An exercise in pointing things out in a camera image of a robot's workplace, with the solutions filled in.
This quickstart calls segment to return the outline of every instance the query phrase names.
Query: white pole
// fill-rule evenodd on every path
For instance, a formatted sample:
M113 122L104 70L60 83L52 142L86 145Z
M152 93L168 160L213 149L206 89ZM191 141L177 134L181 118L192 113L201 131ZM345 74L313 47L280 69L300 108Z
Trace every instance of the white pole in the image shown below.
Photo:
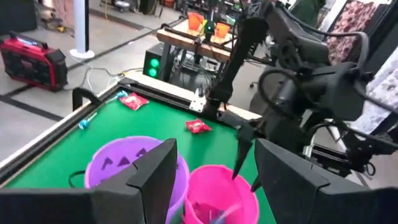
M88 0L73 0L75 13L75 49L70 54L76 58L92 58L94 52L89 49Z

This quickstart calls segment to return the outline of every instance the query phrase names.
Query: red candy packet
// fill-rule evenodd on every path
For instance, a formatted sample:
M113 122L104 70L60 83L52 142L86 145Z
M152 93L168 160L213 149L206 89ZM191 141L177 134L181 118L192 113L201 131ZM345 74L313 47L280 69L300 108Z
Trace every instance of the red candy packet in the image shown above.
M205 131L211 131L211 127L209 127L207 124L205 124L200 119L195 119L193 121L187 121L187 122L185 122L185 125L187 125L187 128L193 134L198 134L198 133L202 133Z
M131 93L128 96L120 98L120 101L134 111L138 110L142 105L149 103L149 100L135 93Z

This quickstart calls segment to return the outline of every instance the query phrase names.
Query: blue lollipop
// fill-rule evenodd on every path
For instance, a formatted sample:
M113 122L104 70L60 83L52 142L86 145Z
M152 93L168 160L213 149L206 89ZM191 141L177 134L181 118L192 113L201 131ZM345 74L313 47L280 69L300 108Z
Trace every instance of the blue lollipop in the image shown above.
M110 102L112 102L112 101L114 101L116 99L119 99L119 98L122 98L122 97L125 97L125 96L128 96L128 94L126 93L126 91L122 90L119 93L117 93L115 97L113 97L112 99L108 100L106 103L110 103Z
M80 129L86 129L88 128L88 125L90 123L90 121L97 115L97 113L93 114L91 117L87 118L87 119L83 119L79 122L79 128Z

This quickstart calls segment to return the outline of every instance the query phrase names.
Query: green felt surface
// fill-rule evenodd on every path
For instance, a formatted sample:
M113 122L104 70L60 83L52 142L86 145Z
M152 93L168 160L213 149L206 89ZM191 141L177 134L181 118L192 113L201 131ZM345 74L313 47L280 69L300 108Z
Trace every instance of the green felt surface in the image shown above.
M104 144L128 136L151 136L157 139L177 139L179 153L185 158L190 171L204 164L224 164L233 168L236 156L236 131L211 121L204 122L213 130L191 134L185 122L196 119L188 114L151 101L138 111L130 110L119 101L109 103L98 111L87 130L75 128L56 145L19 174L8 188L68 188L68 176L86 169L93 154ZM257 176L253 149L240 174L252 183ZM83 176L73 182L83 187ZM257 191L261 215L259 223L275 223L262 190Z

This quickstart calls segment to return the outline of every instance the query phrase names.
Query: pink plastic bucket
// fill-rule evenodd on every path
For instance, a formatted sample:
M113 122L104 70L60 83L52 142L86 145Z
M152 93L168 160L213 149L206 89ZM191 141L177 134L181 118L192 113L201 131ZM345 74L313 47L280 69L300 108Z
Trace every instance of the pink plastic bucket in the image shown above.
M93 160L88 164L85 187L96 186L101 181L117 174L162 142L147 136L134 136L107 143L94 154ZM189 168L180 154L177 157L177 166L166 223L170 223L174 216L180 217L179 211L188 191Z
M208 165L195 169L190 176L185 197L185 224L207 224L196 215L193 205L207 204L221 211L238 205L239 208L224 219L224 224L256 224L259 202L250 191L250 184L240 175L232 179L233 171L226 166Z

